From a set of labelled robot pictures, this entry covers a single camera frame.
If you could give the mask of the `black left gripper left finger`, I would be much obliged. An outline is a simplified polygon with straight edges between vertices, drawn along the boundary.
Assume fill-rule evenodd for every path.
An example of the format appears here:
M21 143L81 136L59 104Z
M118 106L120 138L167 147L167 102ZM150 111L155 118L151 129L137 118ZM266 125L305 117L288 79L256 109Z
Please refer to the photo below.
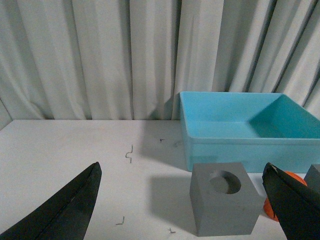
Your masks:
M102 178L91 164L57 193L0 235L2 240L83 240Z

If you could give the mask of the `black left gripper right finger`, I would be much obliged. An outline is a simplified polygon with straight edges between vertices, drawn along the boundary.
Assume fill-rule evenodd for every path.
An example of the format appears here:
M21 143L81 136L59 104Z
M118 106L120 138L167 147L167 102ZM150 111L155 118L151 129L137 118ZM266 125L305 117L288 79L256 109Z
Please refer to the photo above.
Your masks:
M320 238L320 194L268 162L262 184L288 240Z

